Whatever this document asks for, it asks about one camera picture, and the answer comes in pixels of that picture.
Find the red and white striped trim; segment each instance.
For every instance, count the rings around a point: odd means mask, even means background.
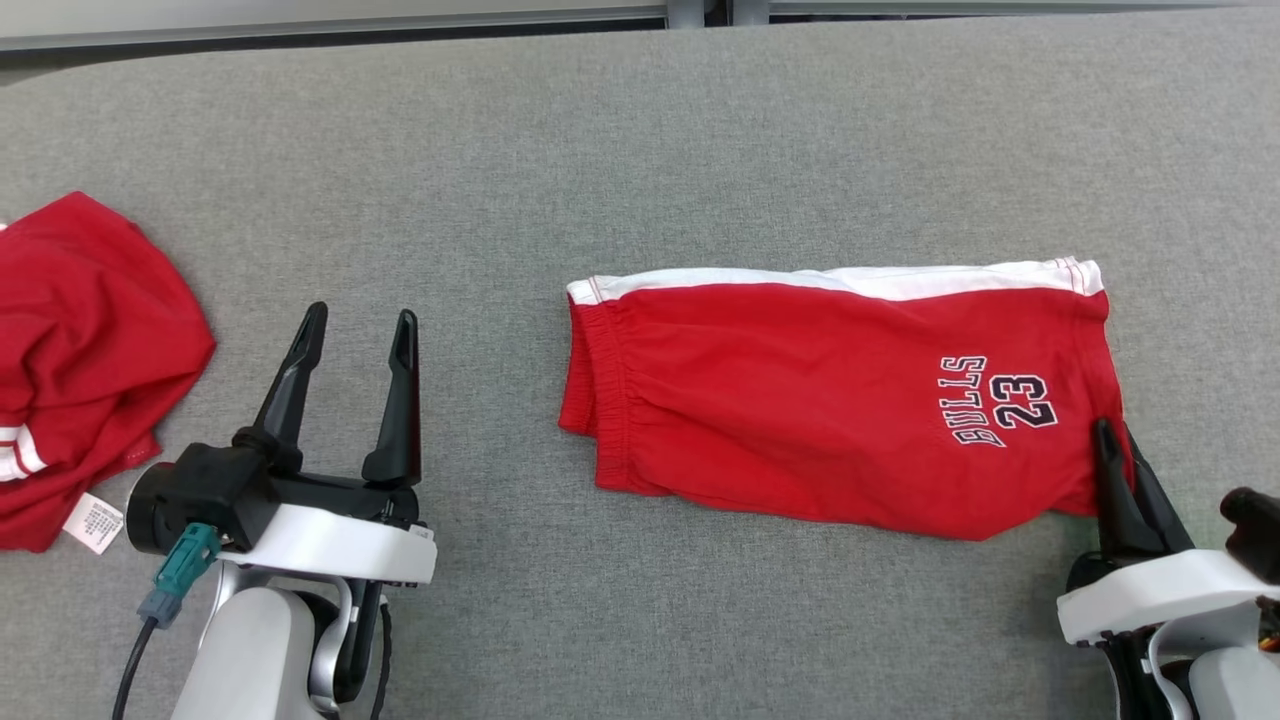
[[[0,428],[0,483],[20,480],[47,466],[36,452],[36,439],[27,425]]]
[[[576,305],[618,300],[637,290],[696,287],[704,284],[776,283],[852,292],[878,300],[920,300],[979,290],[1052,288],[1094,295],[1102,291],[1097,263],[1060,258],[1047,263],[1001,263],[987,266],[942,265],[932,268],[840,268],[819,273],[799,270],[774,273],[735,268],[684,268],[635,275],[594,275],[568,284]]]

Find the folded red shorts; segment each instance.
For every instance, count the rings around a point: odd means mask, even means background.
[[[672,269],[568,286],[596,486],[983,539],[1094,512],[1123,421],[1092,261]]]
[[[129,220],[76,192],[0,229],[0,550],[42,552],[214,352],[196,299]]]

